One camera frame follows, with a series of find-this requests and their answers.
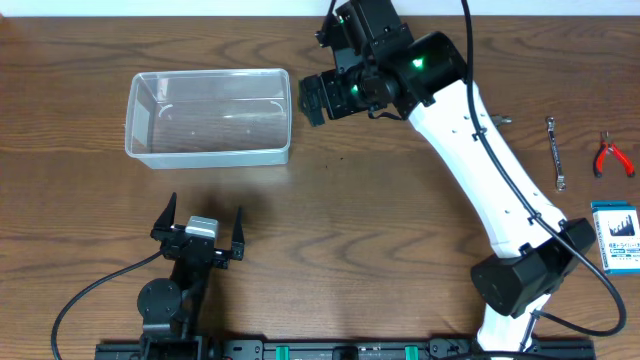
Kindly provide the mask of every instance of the wooden tabletop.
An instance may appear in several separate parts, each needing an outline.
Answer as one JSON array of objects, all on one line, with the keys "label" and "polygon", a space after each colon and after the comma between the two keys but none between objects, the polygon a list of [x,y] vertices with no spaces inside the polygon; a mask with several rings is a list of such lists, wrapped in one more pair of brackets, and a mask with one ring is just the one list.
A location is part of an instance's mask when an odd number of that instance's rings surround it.
[{"label": "wooden tabletop", "polygon": [[[464,54],[460,17],[406,19],[440,30]],[[245,209],[242,262],[215,271],[201,323],[268,339],[426,338],[473,334],[484,303],[471,266],[492,251],[469,201],[410,124],[357,115],[311,128],[294,106],[286,166],[151,170],[123,147],[132,77],[145,71],[284,68],[299,79],[332,67],[320,18],[51,18],[0,24],[0,358],[49,359],[66,302],[94,280],[158,249],[149,230],[173,191],[176,221],[221,221],[228,246]],[[640,165],[639,18],[475,19],[476,79],[501,132],[569,218],[592,200],[640,205],[640,179],[610,158],[594,179],[599,132]],[[544,118],[556,117],[568,190],[556,193]],[[589,258],[600,265],[598,250]],[[140,288],[168,277],[156,260],[91,292],[60,328],[64,359],[103,340],[135,340]],[[640,353],[640,278],[612,279],[629,310],[599,358]],[[582,326],[616,319],[584,267],[546,310]],[[577,336],[542,320],[539,336]]]}]

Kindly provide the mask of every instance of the white plastic container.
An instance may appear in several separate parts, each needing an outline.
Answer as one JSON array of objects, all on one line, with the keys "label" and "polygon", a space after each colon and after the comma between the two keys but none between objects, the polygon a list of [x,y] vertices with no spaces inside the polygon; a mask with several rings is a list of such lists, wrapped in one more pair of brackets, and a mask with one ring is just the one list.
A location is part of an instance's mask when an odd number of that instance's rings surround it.
[{"label": "white plastic container", "polygon": [[282,69],[140,73],[124,148],[152,169],[286,164],[291,122]]}]

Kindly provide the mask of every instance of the wrench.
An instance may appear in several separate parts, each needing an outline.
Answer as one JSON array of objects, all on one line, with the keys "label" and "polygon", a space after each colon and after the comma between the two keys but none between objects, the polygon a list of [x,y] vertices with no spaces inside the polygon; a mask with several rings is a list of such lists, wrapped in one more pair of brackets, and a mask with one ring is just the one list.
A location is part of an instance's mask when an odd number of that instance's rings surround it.
[{"label": "wrench", "polygon": [[562,171],[562,163],[560,163],[560,156],[558,155],[556,136],[553,133],[555,128],[556,120],[549,116],[547,118],[547,132],[549,132],[549,141],[551,142],[551,153],[553,154],[553,162],[556,165],[556,189],[558,191],[565,191],[567,190],[567,185],[564,183],[564,172]]}]

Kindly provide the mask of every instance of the green indicator light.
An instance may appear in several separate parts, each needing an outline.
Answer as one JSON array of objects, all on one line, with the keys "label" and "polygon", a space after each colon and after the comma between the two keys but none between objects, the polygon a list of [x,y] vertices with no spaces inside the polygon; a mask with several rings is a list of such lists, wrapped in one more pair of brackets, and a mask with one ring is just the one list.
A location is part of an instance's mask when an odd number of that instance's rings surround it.
[{"label": "green indicator light", "polygon": [[411,63],[416,69],[422,69],[424,67],[424,58],[413,59]]}]

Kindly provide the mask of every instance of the plier jaw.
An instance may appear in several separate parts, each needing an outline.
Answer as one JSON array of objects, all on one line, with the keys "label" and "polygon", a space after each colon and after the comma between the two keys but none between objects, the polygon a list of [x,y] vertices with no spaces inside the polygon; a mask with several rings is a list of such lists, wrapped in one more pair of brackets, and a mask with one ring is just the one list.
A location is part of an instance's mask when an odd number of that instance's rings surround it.
[{"label": "plier jaw", "polygon": [[604,158],[606,157],[607,153],[610,152],[613,154],[613,156],[616,157],[616,159],[618,159],[618,161],[620,161],[620,163],[622,163],[628,177],[636,176],[633,163],[631,162],[629,157],[625,155],[625,153],[623,153],[613,143],[613,138],[609,136],[609,132],[603,131],[602,133],[600,133],[600,138],[600,149],[598,150],[596,158],[593,161],[593,174],[598,178],[602,177],[602,165],[604,164]]}]

